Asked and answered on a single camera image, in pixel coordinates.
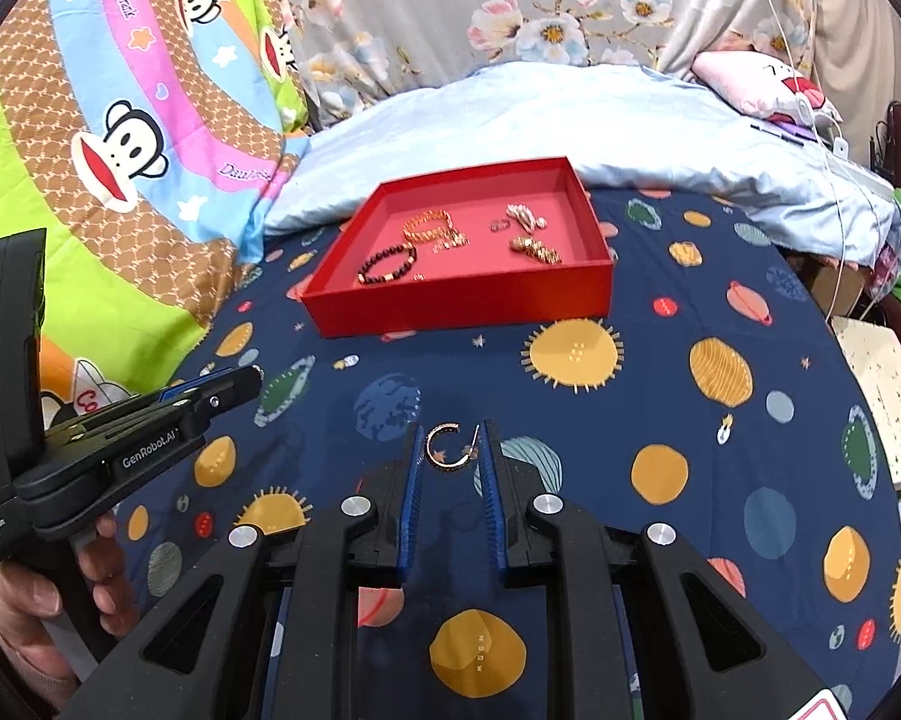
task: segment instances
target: red tray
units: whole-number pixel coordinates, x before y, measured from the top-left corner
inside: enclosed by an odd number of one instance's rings
[[[556,248],[548,266],[510,249],[523,234],[512,223],[492,232],[507,205],[523,203],[547,220],[535,237]],[[404,242],[403,225],[429,209],[446,210],[469,245],[435,253],[418,244],[403,279],[361,285],[357,271],[373,252]],[[393,257],[372,274],[396,269]],[[423,281],[413,276],[423,274]],[[465,167],[381,184],[330,247],[300,295],[324,338],[439,330],[487,324],[605,316],[613,263],[580,180],[564,157]]]

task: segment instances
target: beaded bracelet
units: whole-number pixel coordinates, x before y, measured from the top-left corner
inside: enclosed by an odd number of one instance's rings
[[[404,261],[403,265],[396,269],[396,271],[391,271],[389,274],[383,274],[382,276],[367,275],[372,266],[376,265],[381,260],[386,260],[388,257],[393,257],[395,254],[404,251],[407,252],[407,259]],[[372,255],[369,260],[360,266],[360,271],[357,271],[357,281],[361,284],[379,284],[384,281],[396,281],[397,279],[406,276],[410,272],[410,268],[413,268],[416,261],[417,247],[413,244],[401,244],[396,247],[385,248]]]

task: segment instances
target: silver screw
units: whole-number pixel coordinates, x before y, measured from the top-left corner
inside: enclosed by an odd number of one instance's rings
[[[666,522],[655,522],[647,528],[647,538],[655,544],[660,544],[661,547],[668,547],[677,541],[677,531]]]
[[[564,501],[550,493],[543,493],[534,498],[534,508],[541,514],[557,514],[563,507]]]
[[[249,547],[257,541],[257,531],[250,525],[239,525],[231,531],[228,541],[237,549]]]
[[[363,495],[351,495],[340,505],[340,511],[348,517],[362,517],[370,512],[370,500]]]

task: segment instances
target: hand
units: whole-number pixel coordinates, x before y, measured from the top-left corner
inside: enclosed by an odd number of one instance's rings
[[[77,561],[94,584],[93,600],[101,611],[103,630],[123,637],[136,625],[137,610],[116,535],[113,515],[100,517],[97,537],[77,554]],[[57,617],[62,610],[60,594],[50,580],[12,560],[0,563],[0,634],[37,671],[58,680],[70,678],[74,672],[41,620]]]

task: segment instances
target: light blue sheet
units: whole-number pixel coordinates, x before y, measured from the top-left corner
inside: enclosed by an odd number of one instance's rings
[[[784,247],[873,266],[901,214],[889,184],[859,188],[820,146],[757,131],[710,89],[646,68],[514,62],[397,95],[311,139],[271,206],[269,235],[348,218],[382,181],[566,155],[589,187],[730,197]]]

